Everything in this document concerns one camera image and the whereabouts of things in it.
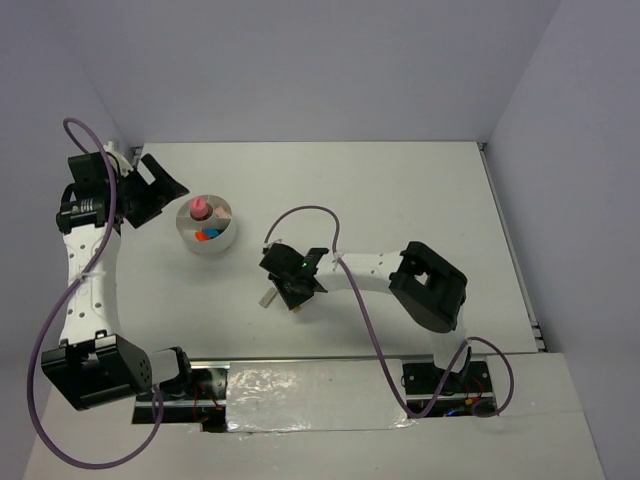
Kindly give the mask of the beige eraser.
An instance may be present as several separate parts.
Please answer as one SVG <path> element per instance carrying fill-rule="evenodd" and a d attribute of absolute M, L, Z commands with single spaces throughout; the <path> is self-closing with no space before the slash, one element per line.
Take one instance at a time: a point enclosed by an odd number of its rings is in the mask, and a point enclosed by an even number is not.
<path fill-rule="evenodd" d="M 267 308 L 277 295 L 277 290 L 275 288 L 270 288 L 259 300 L 259 305 L 263 308 Z"/>

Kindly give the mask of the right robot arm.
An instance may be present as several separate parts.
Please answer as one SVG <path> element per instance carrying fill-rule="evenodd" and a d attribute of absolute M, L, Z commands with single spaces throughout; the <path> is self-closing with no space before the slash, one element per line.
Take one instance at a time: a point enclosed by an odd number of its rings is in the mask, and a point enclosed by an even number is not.
<path fill-rule="evenodd" d="M 468 280 L 425 244 L 412 241 L 401 251 L 381 254 L 331 253 L 326 248 L 301 254 L 274 243 L 263 249 L 259 266 L 290 310 L 317 293 L 352 286 L 393 295 L 431 336 L 436 383 L 457 391 L 468 381 L 471 347 L 463 343 L 462 320 Z"/>

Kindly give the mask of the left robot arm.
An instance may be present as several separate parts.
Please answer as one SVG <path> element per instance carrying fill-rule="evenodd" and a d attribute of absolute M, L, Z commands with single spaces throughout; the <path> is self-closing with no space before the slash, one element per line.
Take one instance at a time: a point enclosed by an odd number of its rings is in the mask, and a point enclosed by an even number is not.
<path fill-rule="evenodd" d="M 153 354 L 122 335 L 117 307 L 116 264 L 121 226 L 138 228 L 171 201 L 188 194 L 150 154 L 136 168 L 108 173 L 100 153 L 71 157 L 73 181 L 61 197 L 56 224 L 63 235 L 73 292 L 59 345 L 42 352 L 45 376 L 77 410 L 145 395 L 158 385 L 175 399 L 189 396 L 196 374 L 186 353 L 173 346 Z"/>

